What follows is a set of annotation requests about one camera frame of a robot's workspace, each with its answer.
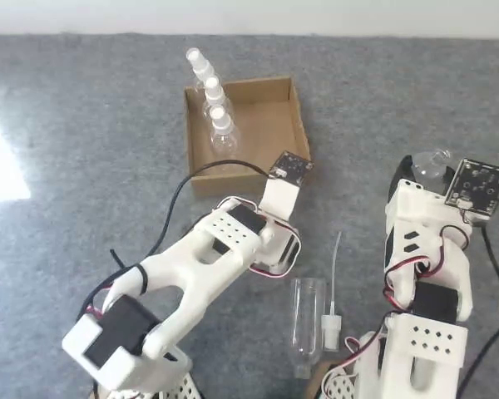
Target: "white wall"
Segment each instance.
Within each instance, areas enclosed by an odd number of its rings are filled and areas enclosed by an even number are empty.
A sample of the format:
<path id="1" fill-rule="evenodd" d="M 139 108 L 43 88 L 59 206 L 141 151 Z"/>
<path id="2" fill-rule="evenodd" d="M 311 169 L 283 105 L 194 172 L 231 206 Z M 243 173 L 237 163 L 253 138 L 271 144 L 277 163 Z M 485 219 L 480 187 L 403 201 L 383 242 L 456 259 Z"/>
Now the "white wall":
<path id="1" fill-rule="evenodd" d="M 0 0 L 0 33 L 499 37 L 499 0 Z"/>

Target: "cardboard box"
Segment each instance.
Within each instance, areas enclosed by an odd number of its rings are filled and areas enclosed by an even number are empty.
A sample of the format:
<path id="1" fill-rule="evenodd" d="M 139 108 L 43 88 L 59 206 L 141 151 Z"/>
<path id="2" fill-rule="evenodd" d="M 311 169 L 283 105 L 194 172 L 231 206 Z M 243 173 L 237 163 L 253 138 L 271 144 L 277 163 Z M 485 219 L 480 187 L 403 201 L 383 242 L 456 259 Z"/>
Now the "cardboard box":
<path id="1" fill-rule="evenodd" d="M 233 103 L 235 123 L 242 134 L 238 159 L 264 171 L 268 171 L 285 150 L 310 160 L 298 95 L 290 77 L 229 81 L 224 82 L 223 87 Z M 218 160 L 210 147 L 208 124 L 201 114 L 203 102 L 203 91 L 185 89 L 190 173 Z M 262 175 L 242 166 L 238 169 L 235 173 L 219 167 L 205 170 L 191 180 L 195 194 L 263 192 L 265 178 Z"/>

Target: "gray carpet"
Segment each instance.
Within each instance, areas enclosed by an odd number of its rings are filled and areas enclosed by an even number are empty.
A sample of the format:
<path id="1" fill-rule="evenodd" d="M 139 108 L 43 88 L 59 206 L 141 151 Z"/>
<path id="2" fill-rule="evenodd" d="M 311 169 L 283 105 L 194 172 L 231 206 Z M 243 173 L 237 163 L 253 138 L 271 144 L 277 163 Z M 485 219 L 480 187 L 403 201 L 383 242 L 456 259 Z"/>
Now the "gray carpet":
<path id="1" fill-rule="evenodd" d="M 186 173 L 185 49 L 226 79 L 290 74 L 316 169 L 293 223 L 294 276 L 326 277 L 344 231 L 343 332 L 374 328 L 384 205 L 401 157 L 436 146 L 499 164 L 499 42 L 319 37 L 0 37 L 0 126 L 32 198 L 0 203 L 0 398 L 85 397 L 90 380 L 60 348 L 86 293 L 142 259 Z M 180 197 L 166 244 L 218 199 Z M 499 259 L 499 211 L 490 225 Z M 475 308 L 467 364 L 499 325 L 499 284 L 479 234 L 468 250 Z M 208 398 L 294 398 L 288 281 L 246 273 L 181 343 Z M 160 316 L 175 290 L 146 302 Z M 499 344 L 467 399 L 499 398 Z"/>

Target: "black cable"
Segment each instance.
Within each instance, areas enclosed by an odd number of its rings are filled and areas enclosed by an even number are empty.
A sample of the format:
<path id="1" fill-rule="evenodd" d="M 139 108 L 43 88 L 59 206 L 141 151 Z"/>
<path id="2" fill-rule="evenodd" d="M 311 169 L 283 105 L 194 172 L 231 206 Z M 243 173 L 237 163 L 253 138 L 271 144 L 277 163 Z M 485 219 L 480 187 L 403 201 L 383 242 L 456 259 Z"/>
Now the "black cable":
<path id="1" fill-rule="evenodd" d="M 94 288 L 85 298 L 85 301 L 83 301 L 82 307 L 80 309 L 80 312 L 77 314 L 76 321 L 78 321 L 80 318 L 82 318 L 83 314 L 85 313 L 85 309 L 93 303 L 94 297 L 96 296 L 97 293 L 99 293 L 103 288 L 105 288 L 107 285 L 111 284 L 116 278 L 119 278 L 122 274 L 127 273 L 129 270 L 134 268 L 135 265 L 133 266 L 127 266 L 125 268 L 120 268 L 115 273 L 111 274 L 109 277 L 105 278 L 101 283 L 99 283 L 96 288 Z"/>
<path id="2" fill-rule="evenodd" d="M 120 257 L 116 254 L 115 250 L 113 248 L 109 249 L 109 253 L 115 259 L 116 264 L 118 264 L 119 268 L 125 268 L 126 266 L 124 265 L 124 262 L 120 259 Z"/>
<path id="3" fill-rule="evenodd" d="M 100 394 L 98 393 L 98 381 L 92 380 L 92 395 L 94 399 L 100 399 Z"/>
<path id="4" fill-rule="evenodd" d="M 157 239 L 156 243 L 153 244 L 153 247 L 148 251 L 148 254 L 146 257 L 153 255 L 155 252 L 157 252 L 157 249 L 161 246 L 161 243 L 163 242 L 163 239 L 165 239 L 166 232 L 168 231 L 168 225 L 170 223 L 170 218 L 172 217 L 172 212 L 174 211 L 174 205 L 175 201 L 177 200 L 177 197 L 179 196 L 181 190 L 183 189 L 183 186 L 187 181 L 192 179 L 194 176 L 198 175 L 199 173 L 203 172 L 204 170 L 213 168 L 215 166 L 220 166 L 220 165 L 242 165 L 246 166 L 248 168 L 253 169 L 255 172 L 268 176 L 266 172 L 264 172 L 262 169 L 260 169 L 257 165 L 250 164 L 249 162 L 245 162 L 243 160 L 217 160 L 215 162 L 211 162 L 209 164 L 205 164 L 195 170 L 194 172 L 190 173 L 187 175 L 177 186 L 175 189 L 175 193 L 172 195 L 172 200 L 170 201 L 170 205 L 168 206 L 168 212 L 166 213 L 166 218 L 165 218 L 165 224 L 163 226 L 163 230 L 161 231 L 161 234 L 159 235 L 159 238 Z"/>
<path id="5" fill-rule="evenodd" d="M 465 251 L 467 249 L 467 247 L 469 247 L 469 237 L 467 236 L 466 232 L 461 229 L 460 227 L 458 226 L 455 226 L 454 224 L 446 224 L 445 226 L 442 227 L 442 229 L 440 230 L 440 236 L 443 237 L 443 232 L 445 231 L 445 229 L 448 229 L 448 228 L 454 228 L 456 230 L 458 230 L 460 233 L 462 233 L 462 235 L 464 236 L 464 239 L 466 239 L 466 243 L 464 244 L 464 246 L 462 247 L 462 251 Z"/>
<path id="6" fill-rule="evenodd" d="M 499 264 L 497 263 L 496 257 L 493 253 L 492 243 L 490 242 L 490 238 L 488 237 L 486 226 L 481 227 L 481 233 L 482 233 L 482 238 L 484 239 L 484 244 L 486 245 L 486 251 L 488 252 L 488 257 L 492 262 L 492 266 L 496 272 L 497 278 L 499 278 Z M 488 351 L 490 350 L 490 348 L 493 346 L 493 344 L 496 342 L 497 339 L 499 339 L 499 329 L 490 337 L 490 339 L 488 339 L 484 347 L 482 347 L 481 351 L 473 361 L 472 365 L 467 370 L 466 376 L 462 379 L 462 382 L 458 387 L 457 399 L 462 398 L 464 391 L 466 391 L 466 387 L 468 386 L 470 380 L 473 377 L 473 373 L 480 366 L 482 360 L 484 359 L 484 357 L 486 356 L 486 354 L 488 353 Z"/>
<path id="7" fill-rule="evenodd" d="M 170 224 L 170 218 L 172 217 L 172 212 L 174 211 L 174 206 L 175 206 L 175 201 L 177 200 L 177 197 L 179 196 L 181 190 L 183 189 L 183 186 L 186 184 L 187 181 L 192 179 L 194 176 L 198 175 L 199 173 L 203 172 L 204 170 L 213 168 L 215 166 L 220 166 L 220 165 L 242 165 L 246 166 L 247 168 L 253 169 L 255 172 L 267 176 L 268 174 L 264 172 L 262 169 L 260 169 L 257 165 L 250 164 L 249 162 L 246 162 L 244 160 L 217 160 L 215 162 L 210 162 L 209 164 L 205 164 L 195 170 L 194 172 L 190 173 L 187 175 L 177 186 L 175 189 L 174 194 L 172 195 L 172 199 L 170 201 L 170 205 L 168 207 L 168 212 L 166 214 L 165 218 L 165 224 L 163 225 L 163 230 L 161 231 L 161 234 L 159 235 L 159 238 L 157 239 L 156 243 L 151 247 L 150 251 L 148 251 L 148 254 L 146 255 L 146 258 L 148 256 L 153 255 L 155 252 L 157 252 L 157 249 L 161 246 L 163 240 L 165 239 L 166 232 L 168 231 L 168 225 Z M 198 220 L 196 220 L 190 229 L 187 231 L 186 234 L 191 231 L 196 223 L 198 223 L 202 218 L 204 218 L 207 214 L 202 215 Z M 129 270 L 134 268 L 136 265 L 133 266 L 125 266 L 124 263 L 121 261 L 119 256 L 116 254 L 114 249 L 110 249 L 109 251 L 111 253 L 111 256 L 113 259 L 115 259 L 115 262 L 118 264 L 118 267 L 120 268 L 118 271 L 115 273 L 111 274 L 109 277 L 105 278 L 101 283 L 99 283 L 90 293 L 87 295 L 85 298 L 85 301 L 83 301 L 82 308 L 80 309 L 80 312 L 77 314 L 76 321 L 78 321 L 80 318 L 82 318 L 83 314 L 85 313 L 85 310 L 87 306 L 92 304 L 94 302 L 94 297 L 96 296 L 97 293 L 99 293 L 105 286 L 111 284 L 115 279 L 119 278 L 122 274 L 127 273 Z M 142 284 L 142 291 L 146 291 L 147 287 L 147 276 L 145 278 L 146 273 L 144 272 L 144 269 L 140 269 L 142 277 L 143 277 L 143 284 Z M 96 380 L 92 382 L 92 392 L 94 394 L 94 398 L 98 399 L 98 383 Z"/>

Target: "wire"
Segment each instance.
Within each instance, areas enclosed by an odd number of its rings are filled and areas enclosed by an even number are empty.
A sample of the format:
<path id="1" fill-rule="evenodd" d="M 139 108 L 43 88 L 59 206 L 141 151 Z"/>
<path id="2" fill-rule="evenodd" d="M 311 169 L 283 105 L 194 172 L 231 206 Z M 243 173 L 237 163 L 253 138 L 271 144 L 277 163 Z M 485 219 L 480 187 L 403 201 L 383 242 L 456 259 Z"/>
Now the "wire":
<path id="1" fill-rule="evenodd" d="M 251 272 L 253 272 L 253 273 L 257 273 L 257 274 L 259 274 L 261 276 L 265 276 L 265 277 L 268 277 L 268 278 L 283 278 L 288 273 L 290 273 L 290 271 L 292 270 L 292 268 L 294 267 L 294 265 L 296 263 L 296 259 L 298 258 L 299 253 L 301 252 L 301 238 L 299 237 L 299 234 L 294 230 L 294 228 L 292 226 L 290 226 L 289 224 L 281 223 L 277 219 L 274 219 L 274 222 L 276 224 L 278 224 L 279 226 L 281 226 L 281 227 L 289 230 L 290 233 L 298 240 L 298 243 L 297 243 L 298 249 L 296 251 L 296 255 L 292 259 L 292 262 L 290 262 L 289 268 L 287 268 L 284 272 L 279 273 L 279 274 L 267 272 L 267 271 L 265 271 L 265 270 L 263 270 L 261 268 L 255 267 L 254 264 L 252 264 L 252 265 L 249 266 L 249 270 Z"/>
<path id="2" fill-rule="evenodd" d="M 372 335 L 369 340 L 364 344 L 362 345 L 361 347 L 358 348 L 357 351 L 355 351 L 354 353 L 352 353 L 351 355 L 349 355 L 348 357 L 346 357 L 345 359 L 343 359 L 341 362 L 339 362 L 334 368 L 332 368 L 331 370 L 329 370 L 327 373 L 325 373 L 325 376 L 324 378 L 322 379 L 322 383 L 321 383 L 321 390 L 322 390 L 322 393 L 324 394 L 324 397 L 326 399 L 332 399 L 328 394 L 327 394 L 327 390 L 325 389 L 326 386 L 327 386 L 327 382 L 329 380 L 329 377 L 332 376 L 335 372 L 337 372 L 337 370 L 339 368 L 344 368 L 346 366 L 349 366 L 351 363 L 354 363 L 358 360 L 358 358 L 360 357 L 360 355 L 362 355 L 364 352 L 366 352 L 366 350 L 374 343 L 376 342 L 376 340 L 380 337 L 381 335 L 381 332 L 383 331 L 383 328 L 384 328 L 384 322 L 386 321 L 386 318 L 388 316 L 390 316 L 391 314 L 401 314 L 403 312 L 401 311 L 398 311 L 398 310 L 391 310 L 390 312 L 386 312 L 383 316 L 383 319 L 381 320 L 381 323 L 378 325 L 377 327 L 377 331 L 374 333 L 374 335 Z"/>
<path id="3" fill-rule="evenodd" d="M 124 262 L 122 262 L 122 260 L 118 257 L 118 255 L 116 254 L 116 252 L 115 252 L 115 250 L 113 248 L 109 249 L 109 254 L 111 254 L 111 256 L 115 260 L 116 264 L 118 264 L 119 268 L 125 268 L 126 267 L 124 265 Z"/>
<path id="4" fill-rule="evenodd" d="M 351 348 L 351 345 L 349 344 L 350 342 L 353 342 L 353 344 L 355 345 L 355 347 L 357 349 L 352 349 Z M 346 346 L 346 348 L 351 352 L 351 353 L 355 353 L 359 348 L 360 348 L 360 341 L 355 338 L 355 337 L 346 337 L 344 340 L 343 340 L 343 343 L 344 345 Z"/>
<path id="5" fill-rule="evenodd" d="M 481 233 L 482 233 L 482 239 L 484 239 L 484 244 L 486 245 L 486 251 L 488 252 L 488 257 L 490 258 L 490 262 L 492 262 L 492 266 L 494 271 L 496 272 L 497 278 L 499 278 L 499 263 L 497 262 L 495 254 L 493 253 L 492 243 L 490 242 L 490 238 L 488 237 L 486 226 L 481 227 Z M 458 387 L 457 399 L 462 398 L 470 380 L 473 377 L 473 374 L 480 366 L 482 360 L 484 360 L 484 357 L 486 356 L 490 348 L 493 346 L 493 344 L 497 341 L 497 339 L 499 339 L 499 329 L 490 337 L 490 339 L 488 339 L 484 347 L 482 347 L 481 351 L 473 361 L 472 365 L 467 370 L 466 376 L 462 379 L 462 382 Z"/>
<path id="6" fill-rule="evenodd" d="M 333 265 L 331 268 L 331 304 L 329 309 L 329 314 L 334 314 L 334 277 L 336 276 L 336 255 L 338 253 L 338 247 L 340 245 L 340 239 L 342 238 L 342 231 L 338 232 L 338 237 L 336 238 L 336 243 L 334 244 L 333 251 Z"/>
<path id="7" fill-rule="evenodd" d="M 190 179 L 192 179 L 193 177 L 195 177 L 196 175 L 198 175 L 199 173 L 203 172 L 204 170 L 213 168 L 215 166 L 220 166 L 220 165 L 242 165 L 242 166 L 246 166 L 248 168 L 253 169 L 255 172 L 257 172 L 257 173 L 259 173 L 261 175 L 268 176 L 268 174 L 266 172 L 264 172 L 262 169 L 260 169 L 257 165 L 250 164 L 249 162 L 245 162 L 243 160 L 217 160 L 215 162 L 211 162 L 209 164 L 205 164 L 205 165 L 201 166 L 200 168 L 198 168 L 197 170 L 195 170 L 194 172 L 188 174 L 178 184 L 177 188 L 175 189 L 175 192 L 172 195 L 172 199 L 170 201 L 170 205 L 168 206 L 168 212 L 166 213 L 165 224 L 163 225 L 163 229 L 161 231 L 161 234 L 159 235 L 159 238 L 153 244 L 153 246 L 151 247 L 151 249 L 148 251 L 148 254 L 146 255 L 146 258 L 148 256 L 153 255 L 155 252 L 157 252 L 157 250 L 161 246 L 161 243 L 165 239 L 166 232 L 168 231 L 168 225 L 170 224 L 170 219 L 172 217 L 172 213 L 174 212 L 175 201 L 177 200 L 177 197 L 179 196 L 179 194 L 180 194 L 181 190 L 183 189 L 183 186 L 185 185 L 185 183 L 187 181 L 189 181 Z"/>
<path id="8" fill-rule="evenodd" d="M 92 379 L 92 395 L 94 399 L 100 399 L 100 394 L 98 393 L 98 381 Z"/>
<path id="9" fill-rule="evenodd" d="M 464 244 L 464 246 L 462 247 L 462 251 L 465 251 L 467 249 L 467 247 L 469 246 L 469 236 L 466 234 L 466 232 L 464 230 L 462 230 L 460 227 L 458 226 L 455 226 L 454 224 L 446 224 L 445 226 L 442 227 L 442 229 L 440 230 L 440 237 L 443 237 L 443 232 L 445 231 L 445 229 L 449 229 L 449 228 L 453 228 L 453 229 L 456 229 L 458 230 L 460 233 L 462 233 L 462 235 L 464 236 L 464 239 L 466 240 L 466 243 Z"/>
<path id="10" fill-rule="evenodd" d="M 135 267 L 135 265 L 133 265 L 133 266 L 126 266 L 125 268 L 120 268 L 117 271 L 115 271 L 115 273 L 111 274 L 109 277 L 105 278 L 101 283 L 99 283 L 86 296 L 85 301 L 83 301 L 82 307 L 80 308 L 80 311 L 77 314 L 76 321 L 78 321 L 80 318 L 82 318 L 82 316 L 85 313 L 85 311 L 87 310 L 88 306 L 93 303 L 94 297 L 96 296 L 97 293 L 99 293 L 107 285 L 111 284 L 113 281 L 115 281 L 117 278 L 119 278 L 122 274 L 127 273 L 128 271 L 130 271 L 134 267 Z"/>

